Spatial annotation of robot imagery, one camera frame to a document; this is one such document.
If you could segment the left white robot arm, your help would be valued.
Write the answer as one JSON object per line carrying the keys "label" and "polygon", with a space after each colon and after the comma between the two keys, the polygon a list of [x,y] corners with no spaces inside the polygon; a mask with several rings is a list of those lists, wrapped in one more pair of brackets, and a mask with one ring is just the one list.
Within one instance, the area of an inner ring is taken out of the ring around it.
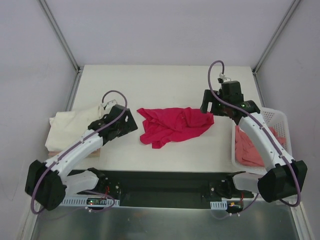
{"label": "left white robot arm", "polygon": [[32,162],[25,184],[25,192],[31,197],[32,212],[38,213],[35,202],[51,211],[69,195],[85,191],[105,195],[107,177],[100,170],[91,167],[75,175],[70,175],[70,172],[106,143],[137,129],[130,109],[116,104],[102,118],[89,124],[83,135],[67,149],[44,162]]}

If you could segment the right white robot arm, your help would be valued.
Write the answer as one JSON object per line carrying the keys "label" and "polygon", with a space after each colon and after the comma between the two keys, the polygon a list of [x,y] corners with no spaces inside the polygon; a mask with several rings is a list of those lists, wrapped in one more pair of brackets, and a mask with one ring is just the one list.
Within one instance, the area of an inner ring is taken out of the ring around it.
{"label": "right white robot arm", "polygon": [[237,197],[244,190],[259,194],[268,203],[281,201],[290,207],[300,204],[307,165],[302,160],[294,160],[282,147],[257,104],[244,100],[238,81],[223,82],[219,90],[206,89],[200,110],[232,119],[249,137],[266,170],[264,175],[246,171],[231,174],[225,184],[228,196]]}

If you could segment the magenta t-shirt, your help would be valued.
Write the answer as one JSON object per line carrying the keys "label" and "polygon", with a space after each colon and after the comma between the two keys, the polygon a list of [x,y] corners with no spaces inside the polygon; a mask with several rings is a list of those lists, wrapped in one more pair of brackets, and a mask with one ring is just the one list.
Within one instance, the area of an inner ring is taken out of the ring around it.
{"label": "magenta t-shirt", "polygon": [[214,123],[211,113],[202,113],[196,108],[139,108],[137,112],[144,117],[144,133],[140,142],[160,149],[171,142],[183,142],[197,138],[205,133]]}

